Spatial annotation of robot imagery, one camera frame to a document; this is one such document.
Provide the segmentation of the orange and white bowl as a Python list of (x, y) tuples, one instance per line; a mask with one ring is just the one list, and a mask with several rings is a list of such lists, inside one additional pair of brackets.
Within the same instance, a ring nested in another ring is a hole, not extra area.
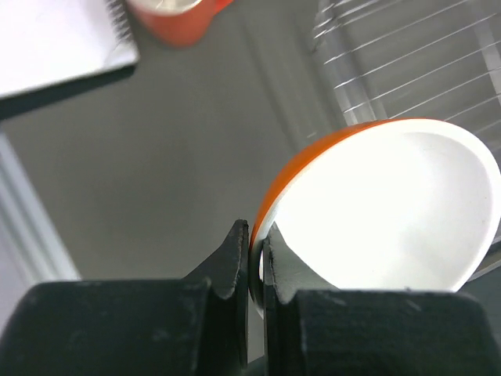
[(500, 169), (473, 133), (400, 118), (335, 131), (293, 156), (250, 237), (249, 289), (264, 309), (265, 238), (341, 290), (459, 291), (496, 238)]

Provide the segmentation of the orange mug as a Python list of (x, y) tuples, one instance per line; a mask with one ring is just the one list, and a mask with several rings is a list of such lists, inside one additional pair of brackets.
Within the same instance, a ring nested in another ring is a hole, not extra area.
[(132, 14), (155, 37), (184, 48), (196, 44), (229, 0), (126, 1)]

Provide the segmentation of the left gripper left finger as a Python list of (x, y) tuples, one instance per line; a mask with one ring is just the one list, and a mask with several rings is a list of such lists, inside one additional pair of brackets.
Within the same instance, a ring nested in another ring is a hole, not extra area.
[(239, 375), (247, 367), (249, 229), (180, 279), (38, 284), (1, 336), (4, 375)]

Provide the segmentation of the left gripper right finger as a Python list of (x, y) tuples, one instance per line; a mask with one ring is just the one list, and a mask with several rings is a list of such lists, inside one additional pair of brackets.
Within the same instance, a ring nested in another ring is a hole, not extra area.
[(273, 226), (262, 247), (268, 375), (497, 375), (500, 347), (462, 294), (342, 291)]

